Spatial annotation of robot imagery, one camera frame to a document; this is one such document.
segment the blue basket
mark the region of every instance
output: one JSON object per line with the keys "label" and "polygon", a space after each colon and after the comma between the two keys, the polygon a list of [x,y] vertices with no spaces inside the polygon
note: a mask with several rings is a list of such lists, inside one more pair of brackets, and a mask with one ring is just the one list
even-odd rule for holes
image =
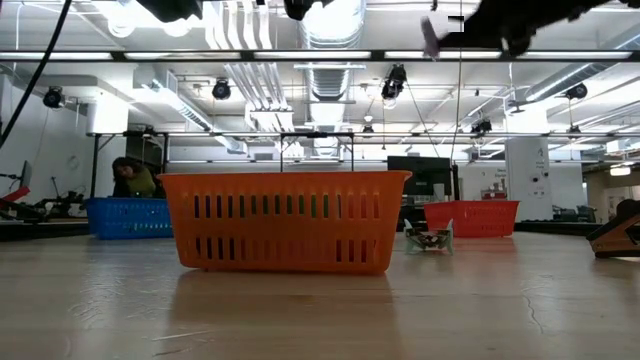
{"label": "blue basket", "polygon": [[101,240],[173,237],[164,199],[93,198],[87,213],[91,233]]}

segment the person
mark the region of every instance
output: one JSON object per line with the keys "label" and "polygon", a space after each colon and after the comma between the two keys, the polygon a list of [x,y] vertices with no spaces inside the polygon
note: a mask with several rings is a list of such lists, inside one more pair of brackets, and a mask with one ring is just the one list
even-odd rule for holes
{"label": "person", "polygon": [[115,181],[113,197],[164,197],[160,182],[139,162],[119,157],[111,167]]}

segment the orange basket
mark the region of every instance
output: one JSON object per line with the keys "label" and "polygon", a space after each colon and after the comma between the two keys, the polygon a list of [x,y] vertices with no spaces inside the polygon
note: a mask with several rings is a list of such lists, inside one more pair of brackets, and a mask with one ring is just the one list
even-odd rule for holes
{"label": "orange basket", "polygon": [[182,265],[383,273],[407,171],[162,175]]}
{"label": "orange basket", "polygon": [[430,231],[444,229],[453,219],[457,237],[498,237],[513,234],[518,201],[451,201],[425,204]]}

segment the plastic basket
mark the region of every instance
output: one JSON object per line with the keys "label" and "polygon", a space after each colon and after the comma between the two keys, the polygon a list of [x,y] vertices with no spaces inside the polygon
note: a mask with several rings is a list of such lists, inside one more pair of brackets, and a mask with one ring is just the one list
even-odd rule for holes
{"label": "plastic basket", "polygon": [[101,240],[173,237],[164,199],[93,198],[87,213],[91,233]]}
{"label": "plastic basket", "polygon": [[498,237],[513,234],[518,201],[451,201],[426,204],[430,231],[444,229],[453,219],[457,237]]}
{"label": "plastic basket", "polygon": [[383,273],[406,171],[162,175],[180,262]]}

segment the small robot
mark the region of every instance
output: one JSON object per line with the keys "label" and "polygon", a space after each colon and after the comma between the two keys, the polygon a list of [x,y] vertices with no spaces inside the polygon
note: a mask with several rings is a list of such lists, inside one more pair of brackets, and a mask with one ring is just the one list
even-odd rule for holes
{"label": "small robot", "polygon": [[414,253],[414,248],[422,251],[427,249],[447,249],[453,255],[453,220],[449,221],[446,229],[437,230],[435,233],[420,233],[411,226],[411,223],[404,219],[404,235],[407,238],[405,252]]}

